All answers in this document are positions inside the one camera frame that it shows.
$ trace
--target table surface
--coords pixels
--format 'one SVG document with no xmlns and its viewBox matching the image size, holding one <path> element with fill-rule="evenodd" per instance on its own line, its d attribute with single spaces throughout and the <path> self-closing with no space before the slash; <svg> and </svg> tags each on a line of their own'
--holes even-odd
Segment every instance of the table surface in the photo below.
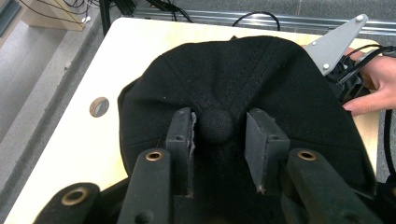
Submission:
<svg viewBox="0 0 396 224">
<path fill-rule="evenodd" d="M 50 198 L 71 184 L 92 182 L 106 189 L 125 178 L 117 105 L 122 88 L 140 77 L 157 56 L 169 49 L 183 43 L 229 40 L 233 35 L 272 35 L 301 45 L 319 38 L 183 22 L 127 18 L 113 22 L 6 223 L 32 223 Z M 371 43 L 374 41 L 357 39 L 351 47 Z M 94 118 L 90 105 L 98 97 L 108 99 L 109 109 L 102 117 Z M 378 113 L 357 117 L 355 122 L 375 168 Z"/>
</svg>

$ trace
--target black wire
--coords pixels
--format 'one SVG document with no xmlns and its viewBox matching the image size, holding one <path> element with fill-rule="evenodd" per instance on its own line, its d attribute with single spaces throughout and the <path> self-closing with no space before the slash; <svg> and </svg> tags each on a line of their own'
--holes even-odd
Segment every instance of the black wire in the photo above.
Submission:
<svg viewBox="0 0 396 224">
<path fill-rule="evenodd" d="M 181 13 L 181 15 L 184 16 L 184 18 L 186 18 L 187 21 L 193 23 L 192 20 L 190 19 L 189 14 L 187 14 L 187 12 L 186 12 L 185 10 L 183 10 L 183 9 L 181 9 L 181 8 L 179 7 L 179 8 L 178 8 L 178 11 Z"/>
<path fill-rule="evenodd" d="M 360 47 L 360 48 L 358 48 L 358 49 L 354 49 L 354 50 L 352 50 L 351 52 L 349 52 L 349 53 L 346 55 L 346 57 L 345 57 L 344 60 L 343 60 L 343 63 L 346 61 L 346 59 L 347 59 L 348 57 L 350 57 L 352 54 L 358 52 L 358 51 L 361 50 L 361 49 L 381 48 L 381 47 L 382 47 L 382 45 L 365 45 L 365 46 Z"/>
<path fill-rule="evenodd" d="M 168 2 L 170 5 L 172 5 L 172 6 L 175 5 L 175 2 L 171 3 L 170 0 L 167 0 L 167 2 Z M 176 17 L 176 12 L 175 12 L 175 11 L 172 11 L 172 21 L 173 21 L 173 20 L 177 21 L 177 17 Z"/>
<path fill-rule="evenodd" d="M 392 154 L 390 151 L 390 124 L 392 121 L 392 110 L 385 111 L 385 123 L 384 123 L 384 152 L 385 159 L 387 161 L 390 179 L 394 179 L 396 177 L 395 167 L 393 165 Z"/>
<path fill-rule="evenodd" d="M 88 18 L 88 9 L 90 9 L 89 4 L 87 4 L 87 9 L 85 9 L 85 22 L 87 22 L 87 18 Z"/>
<path fill-rule="evenodd" d="M 339 85 L 343 85 L 351 77 L 355 76 L 355 74 L 357 74 L 363 68 L 363 66 L 366 65 L 368 62 L 370 62 L 375 56 L 386 51 L 394 51 L 394 50 L 395 47 L 393 46 L 381 47 L 379 49 L 376 49 L 375 51 L 367 55 L 363 60 L 361 60 L 361 62 L 358 63 L 358 65 L 352 67 L 344 77 L 342 77 L 340 80 L 337 81 L 337 83 Z"/>
<path fill-rule="evenodd" d="M 70 21 L 70 20 L 65 20 L 65 19 L 61 19 L 61 18 L 51 17 L 51 16 L 48 16 L 48 15 L 45 15 L 45 14 L 43 14 L 43 13 L 41 13 L 41 12 L 38 12 L 38 11 L 32 9 L 31 7 L 29 7 L 28 5 L 26 5 L 26 3 L 24 3 L 22 0 L 20 0 L 20 2 L 21 2 L 22 4 L 24 4 L 26 7 L 28 7 L 30 10 L 32 10 L 33 12 L 35 12 L 35 13 L 37 13 L 38 15 L 41 15 L 41 16 L 43 16 L 43 17 L 55 19 L 55 20 L 58 20 L 58 21 L 73 22 L 73 23 L 77 23 L 77 24 L 82 24 L 82 23 L 83 23 L 83 22 L 79 22 L 79 21 Z"/>
<path fill-rule="evenodd" d="M 94 3 L 93 0 L 88 0 L 89 4 L 93 4 L 96 7 L 99 7 L 99 3 Z"/>
<path fill-rule="evenodd" d="M 84 4 L 84 0 L 82 0 L 81 3 L 80 3 L 78 6 L 75 6 L 75 4 L 76 4 L 77 2 L 78 2 L 78 0 L 75 0 L 75 2 L 74 2 L 72 5 L 70 5 L 69 3 L 67 3 L 67 2 L 64 0 L 64 3 L 67 4 L 68 7 L 78 8 L 78 7 L 81 7 L 81 6 Z"/>
<path fill-rule="evenodd" d="M 241 18 L 239 18 L 238 20 L 236 20 L 236 21 L 233 23 L 233 26 L 235 26 L 235 25 L 236 25 L 238 22 L 240 22 L 242 19 L 244 19 L 244 18 L 246 18 L 246 17 L 248 17 L 248 16 L 251 16 L 251 15 L 254 15 L 254 14 L 264 14 L 264 15 L 270 16 L 270 17 L 271 17 L 272 19 L 274 19 L 274 21 L 276 22 L 277 30 L 280 31 L 280 23 L 279 23 L 279 20 L 277 19 L 277 17 L 274 16 L 273 14 L 269 13 L 269 12 L 266 12 L 266 11 L 254 11 L 254 12 L 249 12 L 248 14 L 246 14 L 246 15 L 242 16 Z"/>
<path fill-rule="evenodd" d="M 91 2 L 91 3 L 93 3 L 94 5 L 96 5 L 97 7 L 99 7 L 100 5 L 100 3 L 99 3 L 99 0 L 88 0 L 89 2 Z M 114 3 L 113 2 L 113 5 L 110 5 L 109 7 L 114 7 L 116 5 L 116 3 Z"/>
<path fill-rule="evenodd" d="M 83 11 L 83 12 L 72 12 L 72 11 L 66 10 L 66 9 L 64 9 L 64 8 L 62 8 L 62 7 L 57 7 L 57 6 L 55 6 L 55 5 L 51 4 L 51 3 L 48 3 L 48 2 L 44 2 L 44 1 L 41 1 L 41 0 L 37 0 L 37 2 L 40 2 L 40 3 L 43 3 L 43 4 L 49 5 L 49 6 L 51 6 L 51 7 L 59 8 L 59 9 L 62 10 L 62 11 L 69 12 L 69 13 L 73 13 L 73 14 L 75 14 L 75 15 L 82 15 L 82 14 L 84 14 L 84 13 L 86 13 L 86 12 L 88 11 L 88 7 L 87 7 L 87 9 L 86 9 L 85 11 Z"/>
</svg>

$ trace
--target gray floor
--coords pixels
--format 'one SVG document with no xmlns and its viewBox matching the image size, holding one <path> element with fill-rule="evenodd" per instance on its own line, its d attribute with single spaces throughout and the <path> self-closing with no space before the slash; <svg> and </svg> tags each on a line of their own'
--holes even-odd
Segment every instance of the gray floor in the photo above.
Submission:
<svg viewBox="0 0 396 224">
<path fill-rule="evenodd" d="M 135 1 L 146 6 L 144 0 Z M 312 17 L 394 20 L 394 0 L 176 0 L 179 7 L 196 10 L 254 11 Z M 40 153 L 89 63 L 102 42 L 97 9 L 83 32 L 29 27 L 20 22 L 0 48 L 0 223 L 18 197 Z M 120 13 L 113 7 L 112 20 Z M 303 31 L 317 34 L 320 32 Z M 395 45 L 395 36 L 360 35 L 383 45 Z M 380 134 L 378 180 L 387 176 Z"/>
</svg>

